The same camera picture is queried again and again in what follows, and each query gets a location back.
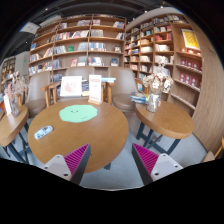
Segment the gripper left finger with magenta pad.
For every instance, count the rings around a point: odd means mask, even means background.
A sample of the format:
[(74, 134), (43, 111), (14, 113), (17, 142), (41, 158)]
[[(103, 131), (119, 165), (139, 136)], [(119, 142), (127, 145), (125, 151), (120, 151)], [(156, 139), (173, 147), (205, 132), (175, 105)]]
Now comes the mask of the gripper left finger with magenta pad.
[(73, 150), (66, 156), (55, 155), (43, 166), (43, 169), (79, 185), (90, 155), (91, 147), (89, 144), (86, 144)]

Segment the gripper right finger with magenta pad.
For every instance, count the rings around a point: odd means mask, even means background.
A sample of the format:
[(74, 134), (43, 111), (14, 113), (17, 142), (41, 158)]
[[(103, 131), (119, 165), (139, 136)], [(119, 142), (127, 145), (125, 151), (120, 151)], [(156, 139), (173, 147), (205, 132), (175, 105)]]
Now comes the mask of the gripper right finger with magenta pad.
[(158, 155), (135, 143), (132, 144), (132, 155), (144, 185), (182, 169), (169, 155)]

